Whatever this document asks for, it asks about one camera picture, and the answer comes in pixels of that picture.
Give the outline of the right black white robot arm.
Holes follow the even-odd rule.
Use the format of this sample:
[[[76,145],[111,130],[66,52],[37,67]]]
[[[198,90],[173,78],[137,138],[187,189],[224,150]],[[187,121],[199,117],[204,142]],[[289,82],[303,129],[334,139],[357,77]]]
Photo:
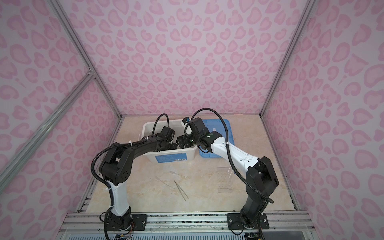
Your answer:
[[[199,149],[227,160],[233,172],[246,185],[248,195],[245,205],[236,220],[229,225],[231,230],[268,228],[264,214],[268,204],[272,204],[271,194],[279,186],[279,180],[272,161],[267,157],[258,158],[239,149],[230,141],[230,129],[226,121],[223,128],[216,131],[206,126],[200,118],[184,118],[184,134],[177,138],[180,148],[197,146]]]

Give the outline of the clear test tube rack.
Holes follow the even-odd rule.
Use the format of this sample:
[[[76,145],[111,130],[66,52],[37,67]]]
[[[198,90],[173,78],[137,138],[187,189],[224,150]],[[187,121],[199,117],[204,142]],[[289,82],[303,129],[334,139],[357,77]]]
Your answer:
[[[233,170],[229,167],[217,168],[218,193],[231,193],[233,191]]]

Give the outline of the white plastic storage bin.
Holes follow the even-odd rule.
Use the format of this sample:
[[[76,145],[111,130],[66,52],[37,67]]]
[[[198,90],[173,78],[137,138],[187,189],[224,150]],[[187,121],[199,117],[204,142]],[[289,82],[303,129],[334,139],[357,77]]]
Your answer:
[[[173,143],[176,143],[176,139],[179,136],[184,134],[184,124],[182,123],[182,119],[170,120],[170,128],[175,130],[175,137],[173,139]],[[153,126],[155,122],[147,122],[144,124],[142,133],[140,137],[147,137],[151,135],[153,132]],[[158,121],[155,134],[159,133],[163,127],[167,127],[167,121]],[[152,163],[171,163],[171,162],[179,162],[179,161],[189,161],[193,160],[196,156],[198,147],[193,146],[187,149],[180,149],[179,147],[176,150],[167,150],[161,152],[149,152],[144,154],[150,162]]]

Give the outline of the metal tweezers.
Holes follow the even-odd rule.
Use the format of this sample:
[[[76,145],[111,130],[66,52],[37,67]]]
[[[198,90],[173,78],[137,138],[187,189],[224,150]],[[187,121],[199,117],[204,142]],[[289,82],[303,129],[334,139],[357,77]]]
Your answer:
[[[179,193],[181,194],[182,198],[186,202],[187,199],[189,199],[188,195],[185,193],[185,191],[181,188],[181,186],[175,180],[174,180],[174,183],[175,183]]]

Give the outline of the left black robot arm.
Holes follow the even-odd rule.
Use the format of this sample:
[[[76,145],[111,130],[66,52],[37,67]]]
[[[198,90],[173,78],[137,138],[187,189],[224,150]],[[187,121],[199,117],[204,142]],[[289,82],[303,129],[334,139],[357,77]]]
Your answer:
[[[111,212],[122,217],[130,211],[126,181],[132,173],[134,159],[150,152],[171,150],[175,131],[167,126],[154,135],[143,137],[140,141],[114,143],[108,149],[99,171],[111,198]]]

